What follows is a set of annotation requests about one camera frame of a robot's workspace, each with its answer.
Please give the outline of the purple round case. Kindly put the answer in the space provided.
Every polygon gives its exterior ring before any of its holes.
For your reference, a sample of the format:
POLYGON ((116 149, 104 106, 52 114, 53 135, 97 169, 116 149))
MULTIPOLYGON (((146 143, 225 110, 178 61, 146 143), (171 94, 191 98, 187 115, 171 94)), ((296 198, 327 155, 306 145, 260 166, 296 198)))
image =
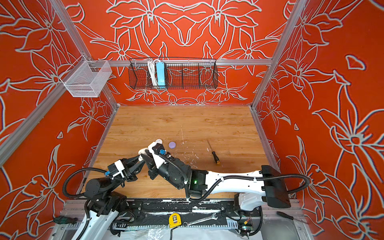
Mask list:
POLYGON ((176 146, 177 146, 177 144, 176 144, 176 142, 169 142, 169 148, 170 149, 175 149, 176 148, 176 146))

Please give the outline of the small white case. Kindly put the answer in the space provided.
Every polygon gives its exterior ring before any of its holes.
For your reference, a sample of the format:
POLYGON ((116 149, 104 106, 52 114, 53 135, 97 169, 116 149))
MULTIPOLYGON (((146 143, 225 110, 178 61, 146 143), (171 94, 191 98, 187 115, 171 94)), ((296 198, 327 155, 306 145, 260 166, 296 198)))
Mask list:
POLYGON ((149 149, 148 148, 143 148, 143 149, 140 149, 138 154, 139 155, 145 155, 145 156, 149 156, 149 149))

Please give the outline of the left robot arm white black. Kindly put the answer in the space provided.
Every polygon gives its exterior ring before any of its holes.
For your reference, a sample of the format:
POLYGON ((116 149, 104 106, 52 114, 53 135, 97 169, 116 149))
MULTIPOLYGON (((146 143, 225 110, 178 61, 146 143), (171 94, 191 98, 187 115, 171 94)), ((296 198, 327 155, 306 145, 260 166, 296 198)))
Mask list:
POLYGON ((80 227, 72 237, 73 240, 100 240, 107 231, 114 236, 121 236, 122 230, 114 226, 128 227, 136 221, 133 210, 127 203, 127 197, 115 192, 119 186, 136 181, 145 162, 138 155, 129 159, 120 159, 108 166, 108 170, 88 167, 72 173, 63 184, 63 194, 70 199, 86 198, 84 204, 85 216, 80 227), (94 171, 104 174, 102 178, 91 179, 80 194, 70 194, 67 190, 70 180, 76 175, 94 171))

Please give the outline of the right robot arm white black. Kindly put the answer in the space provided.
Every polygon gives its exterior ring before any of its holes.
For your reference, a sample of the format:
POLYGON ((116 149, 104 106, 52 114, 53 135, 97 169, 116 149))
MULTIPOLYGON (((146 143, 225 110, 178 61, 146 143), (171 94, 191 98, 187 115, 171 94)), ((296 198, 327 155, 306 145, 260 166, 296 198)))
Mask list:
POLYGON ((191 203, 203 202, 212 194, 235 193, 239 209, 248 212, 264 204, 290 208, 290 195, 311 183, 305 175, 282 175, 268 165, 263 165, 260 171, 226 174, 192 169, 169 154, 157 155, 148 150, 139 155, 139 160, 147 164, 151 179, 161 176, 178 190, 184 190, 191 203))

